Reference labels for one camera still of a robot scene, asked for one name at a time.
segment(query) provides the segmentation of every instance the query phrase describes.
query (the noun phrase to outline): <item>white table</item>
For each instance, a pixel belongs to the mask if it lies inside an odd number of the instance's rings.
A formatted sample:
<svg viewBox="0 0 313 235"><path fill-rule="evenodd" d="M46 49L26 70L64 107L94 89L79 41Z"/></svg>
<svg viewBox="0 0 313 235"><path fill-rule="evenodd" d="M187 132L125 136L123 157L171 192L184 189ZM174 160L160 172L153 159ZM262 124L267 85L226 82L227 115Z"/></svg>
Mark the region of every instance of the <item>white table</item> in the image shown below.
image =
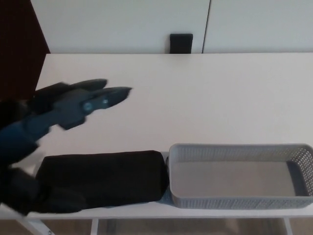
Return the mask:
<svg viewBox="0 0 313 235"><path fill-rule="evenodd" d="M41 147L20 165L32 173L44 156L157 150L177 142L307 143L313 145L313 53L199 55L47 55L37 88L60 81L109 79L129 86L130 97L69 131L53 127ZM151 202L72 214L30 213L1 206L1 219L17 219L34 233L41 219L285 218L313 216L296 210L185 210Z"/></svg>

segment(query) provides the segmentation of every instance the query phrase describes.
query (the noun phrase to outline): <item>metal frame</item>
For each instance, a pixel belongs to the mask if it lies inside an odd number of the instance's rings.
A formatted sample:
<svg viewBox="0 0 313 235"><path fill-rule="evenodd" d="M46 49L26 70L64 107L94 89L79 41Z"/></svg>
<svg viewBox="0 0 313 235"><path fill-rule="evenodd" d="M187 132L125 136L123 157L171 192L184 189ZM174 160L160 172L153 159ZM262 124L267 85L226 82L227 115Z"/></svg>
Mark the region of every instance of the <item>metal frame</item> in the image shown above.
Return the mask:
<svg viewBox="0 0 313 235"><path fill-rule="evenodd" d="M292 228L290 225L289 218L283 218L286 234L293 235ZM33 235L55 235L41 220L39 219L17 219L24 228L30 231ZM94 218L92 219L90 235L97 235L98 234L98 224L99 219Z"/></svg>

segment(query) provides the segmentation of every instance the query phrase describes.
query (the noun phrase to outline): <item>white cabinet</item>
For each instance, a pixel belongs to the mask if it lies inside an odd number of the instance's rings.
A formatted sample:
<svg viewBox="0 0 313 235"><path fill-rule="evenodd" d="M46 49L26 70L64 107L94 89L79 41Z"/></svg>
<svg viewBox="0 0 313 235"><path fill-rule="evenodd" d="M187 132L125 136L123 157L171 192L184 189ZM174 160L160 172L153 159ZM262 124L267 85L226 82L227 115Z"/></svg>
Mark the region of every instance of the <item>white cabinet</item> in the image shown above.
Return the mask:
<svg viewBox="0 0 313 235"><path fill-rule="evenodd" d="M201 53L209 0L32 0L51 53L165 53L193 33Z"/></svg>
<svg viewBox="0 0 313 235"><path fill-rule="evenodd" d="M212 0L205 53L309 51L312 0Z"/></svg>

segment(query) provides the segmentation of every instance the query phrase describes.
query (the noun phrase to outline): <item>screw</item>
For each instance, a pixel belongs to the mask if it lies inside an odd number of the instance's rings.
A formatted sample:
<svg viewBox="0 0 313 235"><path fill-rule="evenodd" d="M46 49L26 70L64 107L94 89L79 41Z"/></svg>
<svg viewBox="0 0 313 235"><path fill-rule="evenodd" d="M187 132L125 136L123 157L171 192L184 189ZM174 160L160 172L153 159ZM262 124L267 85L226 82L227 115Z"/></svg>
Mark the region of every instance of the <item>screw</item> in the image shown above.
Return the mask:
<svg viewBox="0 0 313 235"><path fill-rule="evenodd" d="M84 104L83 108L85 111L91 111L92 110L92 104L87 102Z"/></svg>

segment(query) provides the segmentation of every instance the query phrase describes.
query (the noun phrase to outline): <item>gray plastic basket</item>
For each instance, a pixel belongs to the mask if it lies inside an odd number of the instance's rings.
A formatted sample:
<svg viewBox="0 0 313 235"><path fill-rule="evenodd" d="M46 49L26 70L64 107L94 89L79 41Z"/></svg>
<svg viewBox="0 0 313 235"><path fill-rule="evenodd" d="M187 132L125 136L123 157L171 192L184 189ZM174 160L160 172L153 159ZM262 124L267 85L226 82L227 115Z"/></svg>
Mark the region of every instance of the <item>gray plastic basket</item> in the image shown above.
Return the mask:
<svg viewBox="0 0 313 235"><path fill-rule="evenodd" d="M179 208L295 209L313 203L313 149L305 144L175 144L169 173Z"/></svg>

